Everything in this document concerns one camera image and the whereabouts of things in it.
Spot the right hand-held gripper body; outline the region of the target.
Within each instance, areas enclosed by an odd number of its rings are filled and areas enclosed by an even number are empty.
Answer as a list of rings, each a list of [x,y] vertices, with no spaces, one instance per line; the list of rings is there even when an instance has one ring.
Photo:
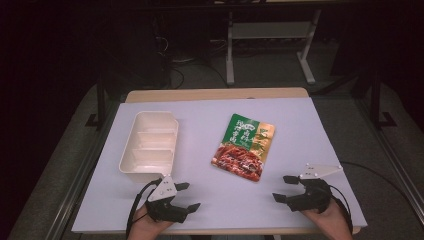
[[[304,186],[305,192],[296,196],[286,196],[287,202],[285,204],[292,211],[317,209],[320,213],[328,208],[331,199],[334,199],[341,206],[342,202],[332,194],[330,185],[323,180],[323,177],[340,172],[342,169],[341,165],[307,163],[303,172],[298,175],[298,184]]]

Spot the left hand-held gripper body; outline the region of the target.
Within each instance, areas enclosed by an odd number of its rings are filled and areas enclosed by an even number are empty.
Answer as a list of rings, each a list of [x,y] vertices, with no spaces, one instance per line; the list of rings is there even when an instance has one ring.
[[[169,221],[183,223],[188,215],[187,209],[173,206],[171,201],[179,191],[170,175],[160,180],[145,202],[148,215],[156,222]]]

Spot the white compartment box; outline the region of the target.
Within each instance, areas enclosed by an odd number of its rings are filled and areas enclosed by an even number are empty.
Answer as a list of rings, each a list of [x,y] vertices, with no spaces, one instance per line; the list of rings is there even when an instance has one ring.
[[[136,114],[119,170],[135,183],[170,175],[173,169],[179,123],[168,111]]]

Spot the green and red food packet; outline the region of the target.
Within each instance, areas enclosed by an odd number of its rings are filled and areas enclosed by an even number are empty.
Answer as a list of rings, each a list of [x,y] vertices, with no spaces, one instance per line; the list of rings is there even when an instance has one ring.
[[[211,164],[258,182],[272,144],[275,126],[233,114]]]

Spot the person's right hand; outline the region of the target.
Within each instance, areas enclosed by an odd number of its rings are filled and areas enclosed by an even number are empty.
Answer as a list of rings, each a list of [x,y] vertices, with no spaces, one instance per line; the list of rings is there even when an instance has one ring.
[[[331,200],[328,208],[322,213],[317,210],[304,210],[302,214],[311,220],[329,240],[353,240],[342,209],[335,200]]]

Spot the person's left hand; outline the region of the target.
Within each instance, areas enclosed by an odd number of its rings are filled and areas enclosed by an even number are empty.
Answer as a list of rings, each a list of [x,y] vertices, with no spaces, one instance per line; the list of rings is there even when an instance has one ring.
[[[127,240],[155,240],[164,230],[172,225],[169,221],[154,221],[145,206],[135,211],[130,223]]]

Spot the white table mat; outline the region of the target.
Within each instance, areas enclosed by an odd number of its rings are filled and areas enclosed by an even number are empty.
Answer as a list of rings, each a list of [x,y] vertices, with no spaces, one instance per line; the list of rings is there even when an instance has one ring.
[[[278,203],[276,193],[302,193],[300,185],[284,183],[308,164],[336,166],[339,160],[309,98],[274,98],[130,103],[119,107],[91,182],[72,227],[76,233],[120,233],[141,183],[119,169],[137,113],[170,111],[179,122],[172,177],[189,187],[177,194],[176,206],[197,204],[198,210],[171,234],[308,233],[314,225],[301,213]],[[275,136],[261,179],[252,182],[211,164],[233,114],[270,123]]]

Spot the black metal stand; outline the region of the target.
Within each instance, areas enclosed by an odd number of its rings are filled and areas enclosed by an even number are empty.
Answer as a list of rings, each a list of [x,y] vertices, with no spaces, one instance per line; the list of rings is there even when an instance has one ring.
[[[378,72],[374,73],[371,81],[370,120],[374,127],[381,130],[383,127],[396,127],[397,124],[389,112],[380,111],[381,78]]]
[[[101,76],[97,78],[96,82],[96,99],[97,99],[97,113],[91,114],[86,121],[86,127],[95,127],[96,130],[100,130],[105,122],[106,118],[106,92],[104,87],[104,81]]]

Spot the white metal stand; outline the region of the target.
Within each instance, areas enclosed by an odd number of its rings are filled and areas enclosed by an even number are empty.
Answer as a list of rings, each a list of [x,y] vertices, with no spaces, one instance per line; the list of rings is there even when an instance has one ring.
[[[297,52],[297,59],[305,80],[308,84],[316,83],[311,71],[307,56],[318,26],[321,10],[314,11],[310,21],[298,22],[254,22],[235,23],[233,14],[229,13],[227,27],[227,54],[226,54],[226,83],[235,84],[233,63],[233,41],[247,39],[304,39],[303,49]]]

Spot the aluminium rail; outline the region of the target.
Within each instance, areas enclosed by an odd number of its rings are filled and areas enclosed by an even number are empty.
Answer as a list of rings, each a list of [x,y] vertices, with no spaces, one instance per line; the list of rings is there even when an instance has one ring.
[[[410,175],[402,165],[400,157],[395,153],[394,148],[383,133],[384,128],[397,127],[396,122],[388,112],[377,114],[377,121],[374,121],[371,118],[371,110],[363,100],[355,99],[354,102],[385,153],[394,175],[400,183],[400,188],[403,190],[407,203],[412,208],[418,222],[424,227],[424,197],[419,193]]]
[[[106,117],[103,120],[103,125],[97,131],[94,142],[89,145],[87,154],[83,157],[76,176],[73,178],[71,185],[59,206],[59,210],[51,227],[49,228],[45,240],[61,240],[62,236],[66,232],[69,221],[71,220],[75,209],[79,206],[85,189],[90,182],[118,107],[118,102],[111,102],[106,108]]]

